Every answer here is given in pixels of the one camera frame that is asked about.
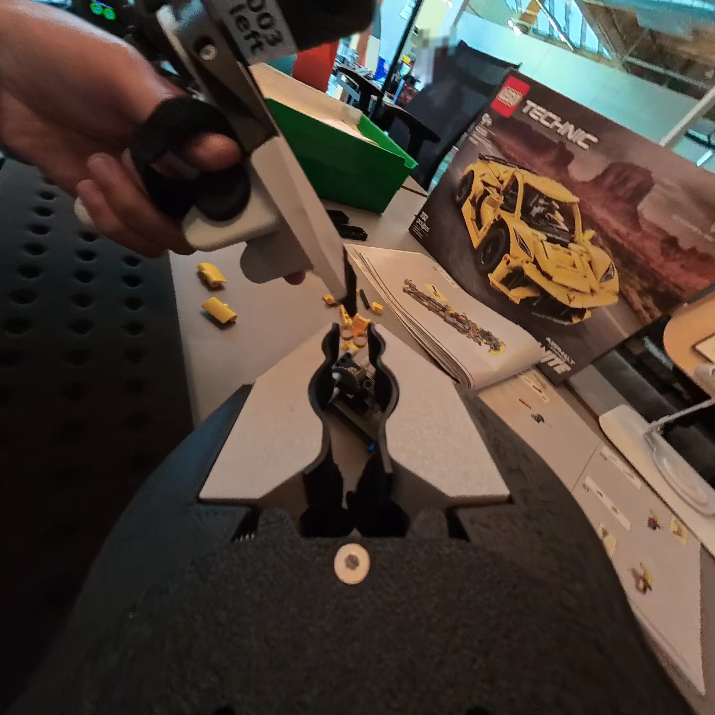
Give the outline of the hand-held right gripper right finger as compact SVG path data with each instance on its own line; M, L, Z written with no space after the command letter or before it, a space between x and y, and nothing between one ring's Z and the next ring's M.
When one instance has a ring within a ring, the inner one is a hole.
M378 450L398 505L505 503L510 491L455 383L381 325L368 327Z

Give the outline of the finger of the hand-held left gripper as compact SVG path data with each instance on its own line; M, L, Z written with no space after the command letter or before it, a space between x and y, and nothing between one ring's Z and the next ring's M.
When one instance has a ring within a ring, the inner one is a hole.
M343 241L283 136L255 149L252 166L310 264L336 299L345 299L350 271Z
M343 251L345 294L342 305L352 319L358 313L357 276L347 250Z

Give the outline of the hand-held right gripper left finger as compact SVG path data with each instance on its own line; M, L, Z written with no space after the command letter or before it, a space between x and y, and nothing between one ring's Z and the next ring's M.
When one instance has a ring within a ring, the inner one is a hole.
M255 381L200 490L202 503L308 502L303 472L326 440L309 386L338 344L337 325L328 324Z

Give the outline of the black yellow lego car chassis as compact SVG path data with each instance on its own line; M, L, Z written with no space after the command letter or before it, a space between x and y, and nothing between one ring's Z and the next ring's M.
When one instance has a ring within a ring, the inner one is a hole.
M328 412L373 456L384 410L376 397L375 368L366 349L341 352L332 367L333 396Z

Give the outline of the black lego beam stack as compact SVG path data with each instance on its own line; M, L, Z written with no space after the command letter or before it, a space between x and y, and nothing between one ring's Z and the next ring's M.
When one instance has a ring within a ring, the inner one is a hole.
M362 227L350 223L350 218L343 211L327 209L326 212L340 237L358 242L367 240L367 232Z

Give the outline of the lego set box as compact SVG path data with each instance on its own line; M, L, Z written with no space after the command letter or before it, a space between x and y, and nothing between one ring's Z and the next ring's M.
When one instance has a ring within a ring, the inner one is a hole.
M714 284L714 174L516 71L410 227L554 384Z

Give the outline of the person's left hand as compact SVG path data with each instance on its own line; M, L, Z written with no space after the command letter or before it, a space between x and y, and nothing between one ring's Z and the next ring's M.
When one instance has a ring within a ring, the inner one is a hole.
M122 40L49 6L1 2L1 147L78 197L101 236L144 257L194 252L127 149L179 94Z

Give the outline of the green plastic bin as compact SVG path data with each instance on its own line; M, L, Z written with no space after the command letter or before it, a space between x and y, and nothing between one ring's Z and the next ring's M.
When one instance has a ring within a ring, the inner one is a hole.
M322 200L382 214L417 166L368 118L356 137L275 99L267 105Z

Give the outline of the open instruction booklet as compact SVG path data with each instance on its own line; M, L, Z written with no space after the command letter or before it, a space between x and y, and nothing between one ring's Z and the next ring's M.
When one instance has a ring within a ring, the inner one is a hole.
M445 371L503 418L584 510L636 616L705 694L701 555L690 508L661 496L606 436L581 419L535 368L546 359L522 328L467 295L429 256L352 245L372 284Z

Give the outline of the black pole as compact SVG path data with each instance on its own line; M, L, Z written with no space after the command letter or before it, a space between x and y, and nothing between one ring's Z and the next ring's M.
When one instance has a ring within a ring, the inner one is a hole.
M404 54L407 41L413 31L417 16L420 13L423 3L424 1L409 1L407 3L410 13L407 17L403 32L400 36L398 46L395 50L388 71L386 73L385 81L380 91L380 99L378 100L378 106L381 106L386 99L389 99L388 90L392 87L393 80L395 80L395 77L398 75L398 69L402 63L401 57Z

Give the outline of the white wooden document stand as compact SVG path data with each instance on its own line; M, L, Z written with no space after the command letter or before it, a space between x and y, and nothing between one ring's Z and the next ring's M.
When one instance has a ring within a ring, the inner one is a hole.
M714 406L714 291L678 308L664 329L664 350L675 367L708 399L647 423L632 407L621 405L600 416L604 435L649 482L663 501L675 496L696 515L714 519L714 489L663 438L679 418Z

